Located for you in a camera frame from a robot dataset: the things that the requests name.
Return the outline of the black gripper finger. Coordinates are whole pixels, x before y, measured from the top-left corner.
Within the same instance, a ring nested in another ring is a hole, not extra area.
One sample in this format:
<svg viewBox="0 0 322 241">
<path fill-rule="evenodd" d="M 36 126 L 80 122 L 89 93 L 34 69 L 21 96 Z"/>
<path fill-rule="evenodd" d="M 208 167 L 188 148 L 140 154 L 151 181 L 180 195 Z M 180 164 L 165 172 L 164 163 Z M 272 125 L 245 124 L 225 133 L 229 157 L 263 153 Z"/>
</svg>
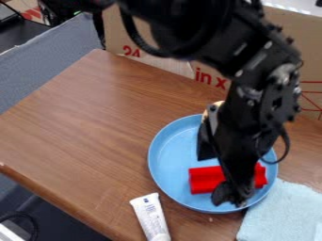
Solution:
<svg viewBox="0 0 322 241">
<path fill-rule="evenodd" d="M 255 167 L 244 169 L 223 168 L 225 179 L 216 185 L 211 193 L 211 202 L 215 206 L 229 202 L 236 208 L 247 205 L 247 200 L 253 196 Z"/>
<path fill-rule="evenodd" d="M 213 133 L 216 131 L 216 115 L 217 109 L 208 113 L 205 121 L 200 122 L 197 131 L 197 144 L 196 144 L 196 155 L 197 160 L 204 161 L 205 159 L 216 158 L 217 152 L 213 147 Z"/>
</svg>

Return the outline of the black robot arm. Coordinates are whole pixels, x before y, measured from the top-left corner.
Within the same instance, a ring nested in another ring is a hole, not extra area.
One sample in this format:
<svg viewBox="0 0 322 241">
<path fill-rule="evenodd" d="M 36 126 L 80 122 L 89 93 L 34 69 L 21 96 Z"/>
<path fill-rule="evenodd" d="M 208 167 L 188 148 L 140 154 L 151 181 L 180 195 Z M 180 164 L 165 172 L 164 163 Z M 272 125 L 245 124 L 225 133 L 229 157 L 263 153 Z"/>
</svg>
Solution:
<svg viewBox="0 0 322 241">
<path fill-rule="evenodd" d="M 213 204 L 247 204 L 255 165 L 300 110 L 300 53 L 260 0 L 94 0 L 116 7 L 129 38 L 152 56 L 196 60 L 231 81 L 225 99 L 204 110 L 199 159 L 216 158 L 224 180 Z"/>
</svg>

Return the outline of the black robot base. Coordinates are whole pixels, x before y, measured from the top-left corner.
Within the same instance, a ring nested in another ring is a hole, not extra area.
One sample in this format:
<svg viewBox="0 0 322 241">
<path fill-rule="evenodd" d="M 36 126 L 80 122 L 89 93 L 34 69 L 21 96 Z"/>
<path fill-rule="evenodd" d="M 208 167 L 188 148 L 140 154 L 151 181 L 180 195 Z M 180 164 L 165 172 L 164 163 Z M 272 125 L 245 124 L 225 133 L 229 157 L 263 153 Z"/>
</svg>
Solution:
<svg viewBox="0 0 322 241">
<path fill-rule="evenodd" d="M 57 26 L 72 19 L 78 12 L 92 14 L 96 34 L 101 47 L 105 47 L 104 27 L 101 19 L 101 8 L 96 0 L 36 0 L 42 21 L 49 26 Z"/>
</svg>

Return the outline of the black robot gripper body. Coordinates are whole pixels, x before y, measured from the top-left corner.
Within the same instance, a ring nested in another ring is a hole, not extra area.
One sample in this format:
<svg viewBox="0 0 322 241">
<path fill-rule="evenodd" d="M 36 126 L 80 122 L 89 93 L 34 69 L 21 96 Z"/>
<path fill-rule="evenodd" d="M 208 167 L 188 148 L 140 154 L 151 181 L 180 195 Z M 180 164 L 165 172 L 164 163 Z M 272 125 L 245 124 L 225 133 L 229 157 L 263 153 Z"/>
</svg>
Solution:
<svg viewBox="0 0 322 241">
<path fill-rule="evenodd" d="M 300 112 L 299 67 L 284 63 L 259 84 L 232 83 L 212 135 L 225 176 L 252 176 L 257 161 L 280 163 L 289 153 L 284 127 Z"/>
</svg>

